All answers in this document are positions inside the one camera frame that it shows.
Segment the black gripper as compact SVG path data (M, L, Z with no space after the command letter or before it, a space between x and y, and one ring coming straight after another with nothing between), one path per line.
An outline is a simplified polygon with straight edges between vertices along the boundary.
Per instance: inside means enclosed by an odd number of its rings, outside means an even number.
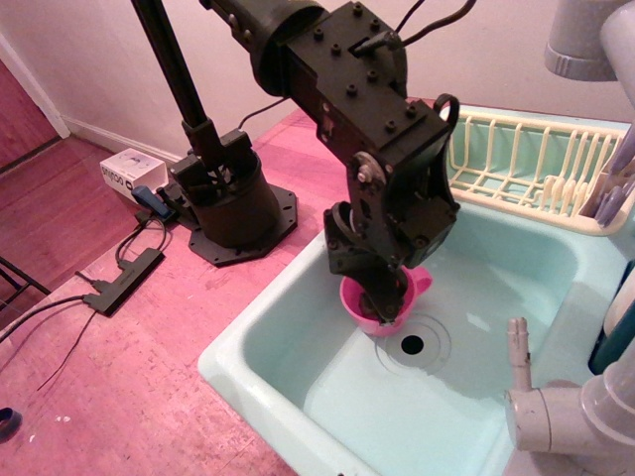
M349 199L324 215L331 271L347 277L346 304L379 329L396 324L408 278L456 221L445 165L456 101L417 100L404 117L334 125L328 149L344 164Z

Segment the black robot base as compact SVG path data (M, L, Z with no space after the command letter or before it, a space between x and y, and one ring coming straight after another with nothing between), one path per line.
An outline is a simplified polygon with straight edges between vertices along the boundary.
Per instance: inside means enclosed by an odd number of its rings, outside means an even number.
M297 196L267 182L246 132L225 134L220 146L225 157L214 171L196 154L170 168L190 249L217 268L265 257L298 226Z

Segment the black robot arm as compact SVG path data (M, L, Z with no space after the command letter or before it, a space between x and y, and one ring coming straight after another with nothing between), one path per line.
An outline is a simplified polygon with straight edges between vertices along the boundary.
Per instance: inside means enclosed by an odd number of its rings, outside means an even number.
M171 171L169 202L193 222L191 248L216 266L266 254L296 224L294 195L267 183L248 135L216 132L164 5L133 5L183 117L188 155ZM344 165L349 198L323 215L330 270L364 330L406 318L413 274L450 232L459 209L446 149L458 100L410 101L406 44L361 3L208 1L249 54L257 83L294 101Z

